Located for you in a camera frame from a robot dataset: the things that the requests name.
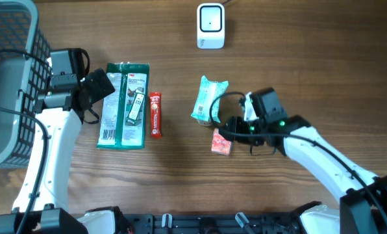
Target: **red stick package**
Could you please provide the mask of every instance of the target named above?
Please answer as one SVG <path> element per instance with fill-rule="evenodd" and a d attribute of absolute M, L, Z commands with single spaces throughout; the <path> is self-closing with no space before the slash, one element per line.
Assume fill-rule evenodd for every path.
<path fill-rule="evenodd" d="M 161 138 L 162 133 L 160 132 L 160 98 L 162 93 L 160 92 L 151 92 L 150 93 L 150 121 L 151 121 L 151 137 Z"/>

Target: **light blue package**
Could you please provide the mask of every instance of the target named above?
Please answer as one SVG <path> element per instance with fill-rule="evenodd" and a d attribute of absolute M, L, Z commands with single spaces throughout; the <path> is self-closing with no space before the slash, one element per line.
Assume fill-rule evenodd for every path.
<path fill-rule="evenodd" d="M 197 120 L 209 122 L 209 108 L 212 102 L 220 95 L 222 95 L 228 88 L 228 81 L 216 82 L 209 81 L 205 76 L 201 78 L 201 86 L 199 87 L 198 98 L 196 99 L 195 107 L 191 114 Z M 220 123 L 218 118 L 219 100 L 217 100 L 212 107 L 212 118 Z"/>

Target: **gray plastic basket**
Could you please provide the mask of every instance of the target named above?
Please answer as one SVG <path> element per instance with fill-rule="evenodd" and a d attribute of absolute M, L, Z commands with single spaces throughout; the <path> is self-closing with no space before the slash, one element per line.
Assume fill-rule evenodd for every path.
<path fill-rule="evenodd" d="M 42 60 L 49 44 L 38 27 L 38 10 L 29 0 L 0 0 L 0 49 L 26 50 Z M 0 107 L 33 115 L 37 93 L 50 71 L 13 53 L 0 54 Z M 0 168 L 26 167 L 31 156 L 34 122 L 0 112 Z"/>

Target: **wood grain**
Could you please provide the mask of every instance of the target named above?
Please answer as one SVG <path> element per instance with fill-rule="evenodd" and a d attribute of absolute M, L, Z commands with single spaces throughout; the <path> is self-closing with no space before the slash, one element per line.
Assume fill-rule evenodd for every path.
<path fill-rule="evenodd" d="M 309 172 L 270 148 L 251 156 L 234 144 L 229 157 L 212 154 L 213 129 L 190 117 L 202 75 L 228 80 L 228 91 L 274 87 L 289 114 L 304 116 L 360 166 L 387 174 L 387 0 L 233 0 L 219 50 L 196 47 L 200 3 L 37 3 L 53 48 L 85 48 L 92 70 L 149 62 L 149 91 L 162 92 L 164 137 L 147 135 L 145 149 L 96 149 L 99 125 L 83 125 L 71 213 L 107 205 L 126 213 L 255 213 L 313 200 L 337 207 Z M 222 120 L 239 114 L 235 101 L 222 101 Z M 94 109 L 101 113 L 102 103 Z M 10 212 L 24 176 L 0 170 L 0 214 Z"/>

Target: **wire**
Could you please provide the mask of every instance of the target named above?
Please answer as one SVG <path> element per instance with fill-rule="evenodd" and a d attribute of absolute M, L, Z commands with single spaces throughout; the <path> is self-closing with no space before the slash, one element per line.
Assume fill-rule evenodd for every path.
<path fill-rule="evenodd" d="M 226 0 L 225 2 L 221 3 L 221 5 L 225 5 L 227 3 L 231 2 L 231 0 Z"/>
<path fill-rule="evenodd" d="M 46 155 L 47 155 L 48 133 L 46 131 L 46 128 L 45 128 L 44 124 L 41 121 L 39 121 L 38 119 L 36 119 L 35 117 L 29 116 L 29 115 L 27 115 L 25 113 L 22 113 L 22 112 L 5 109 L 5 108 L 2 108 L 2 107 L 0 107 L 0 111 L 5 112 L 5 113 L 9 113 L 9 114 L 16 114 L 18 116 L 22 116 L 22 117 L 25 117 L 25 118 L 28 118 L 28 119 L 34 121 L 36 124 L 38 124 L 38 126 L 42 130 L 42 135 L 43 135 L 43 138 L 44 138 L 44 146 L 43 146 L 43 149 L 42 149 L 42 157 L 41 157 L 41 160 L 40 160 L 38 173 L 36 174 L 35 183 L 33 185 L 32 193 L 31 193 L 31 198 L 29 200 L 29 204 L 26 207 L 25 213 L 23 214 L 23 218 L 22 218 L 22 220 L 21 220 L 21 222 L 19 224 L 18 231 L 16 232 L 17 234 L 21 234 L 23 232 L 23 227 L 26 224 L 27 217 L 28 217 L 28 215 L 29 215 L 29 213 L 30 213 L 30 211 L 32 209 L 32 206 L 33 206 L 33 204 L 35 202 L 36 194 L 38 192 L 38 187 L 39 187 L 40 181 L 42 179 L 42 172 L 44 171 L 44 165 L 45 165 Z"/>
<path fill-rule="evenodd" d="M 0 49 L 0 53 L 18 53 L 18 54 L 21 54 L 21 55 L 28 56 L 28 57 L 38 61 L 40 64 L 49 67 L 49 64 L 47 62 L 43 61 L 42 59 L 38 58 L 37 56 L 35 56 L 35 55 L 31 54 L 31 53 L 22 51 L 20 49 Z"/>
<path fill-rule="evenodd" d="M 373 204 L 377 207 L 377 209 L 379 210 L 381 216 L 382 216 L 382 219 L 384 220 L 384 223 L 386 224 L 387 226 L 387 214 L 384 212 L 384 209 L 381 207 L 380 203 L 378 202 L 378 200 L 376 199 L 376 197 L 373 195 L 373 193 L 370 191 L 370 189 L 368 188 L 368 186 L 365 184 L 365 182 L 359 177 L 359 175 L 356 173 L 356 171 L 352 170 L 352 168 L 350 168 L 346 163 L 344 163 L 342 161 L 341 158 L 339 158 L 338 156 L 336 156 L 331 150 L 329 150 L 328 148 L 326 148 L 325 146 L 322 146 L 321 144 L 317 143 L 315 140 L 311 140 L 309 138 L 306 138 L 306 137 L 303 137 L 303 136 L 298 136 L 298 135 L 291 135 L 291 134 L 286 134 L 286 133 L 259 133 L 259 134 L 243 134 L 243 133 L 233 133 L 231 131 L 228 131 L 226 129 L 222 129 L 220 126 L 218 126 L 218 123 L 213 119 L 212 117 L 212 107 L 214 106 L 215 102 L 225 96 L 231 96 L 231 95 L 242 95 L 244 98 L 245 98 L 245 95 L 241 92 L 229 92 L 229 93 L 225 93 L 225 94 L 222 94 L 220 96 L 218 96 L 211 104 L 210 106 L 210 111 L 209 111 L 209 115 L 210 115 L 210 119 L 211 119 L 211 122 L 212 122 L 212 125 L 216 128 L 218 128 L 218 131 L 221 133 L 225 133 L 225 134 L 228 134 L 228 135 L 232 135 L 232 136 L 237 136 L 237 137 L 250 137 L 250 138 L 254 138 L 254 137 L 292 137 L 292 138 L 296 138 L 296 139 L 299 139 L 299 140 L 304 140 L 306 142 L 309 142 L 311 143 L 312 145 L 314 146 L 317 146 L 319 148 L 321 148 L 323 151 L 325 151 L 326 153 L 328 153 L 330 156 L 332 156 L 335 160 L 337 160 L 350 174 L 351 176 L 353 176 L 361 185 L 362 187 L 364 188 L 364 190 L 366 191 L 366 193 L 368 194 L 368 196 L 371 198 Z"/>

